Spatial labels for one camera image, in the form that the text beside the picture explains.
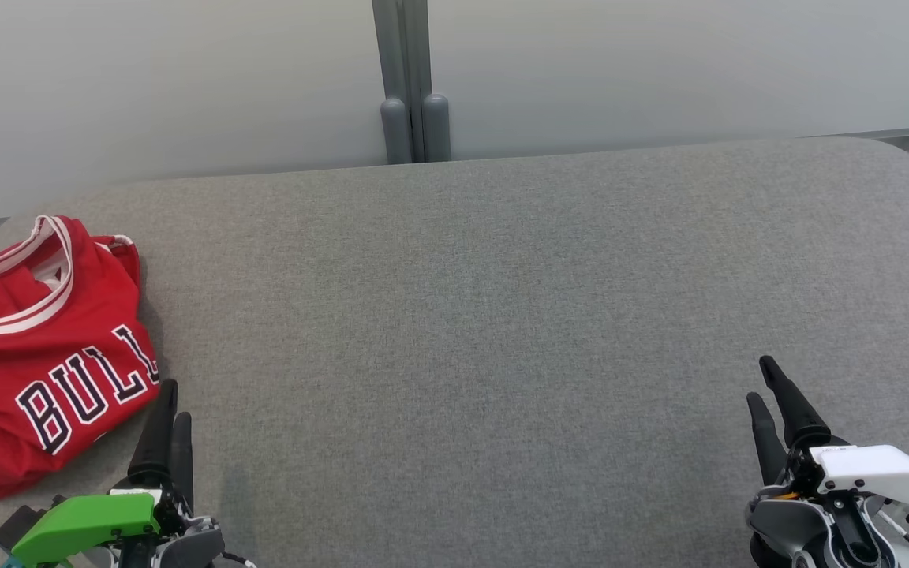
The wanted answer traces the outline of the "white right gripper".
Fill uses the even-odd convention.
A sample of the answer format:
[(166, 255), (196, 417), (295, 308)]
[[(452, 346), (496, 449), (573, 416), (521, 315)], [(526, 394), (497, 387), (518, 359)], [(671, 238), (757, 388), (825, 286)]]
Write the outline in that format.
[[(798, 386), (771, 356), (762, 356), (760, 367), (778, 403), (786, 445), (810, 448), (794, 458), (785, 475), (785, 487), (798, 499), (826, 499), (837, 491), (873, 497), (876, 501), (871, 507), (877, 513), (909, 521), (909, 454), (892, 445), (824, 446), (831, 441), (830, 428)], [(762, 482), (778, 484), (787, 451), (762, 396), (748, 392), (746, 403)]]

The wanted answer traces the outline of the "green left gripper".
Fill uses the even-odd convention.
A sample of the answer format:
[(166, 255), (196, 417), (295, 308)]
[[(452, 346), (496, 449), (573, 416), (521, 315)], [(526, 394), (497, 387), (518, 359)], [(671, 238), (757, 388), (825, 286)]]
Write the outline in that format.
[(9, 557), (17, 567), (71, 565), (101, 547), (111, 565), (134, 545), (158, 549), (184, 532), (194, 514), (192, 417), (177, 414), (179, 385), (163, 379), (129, 462), (129, 475), (108, 492), (65, 499), (47, 510), (21, 507), (9, 519)]

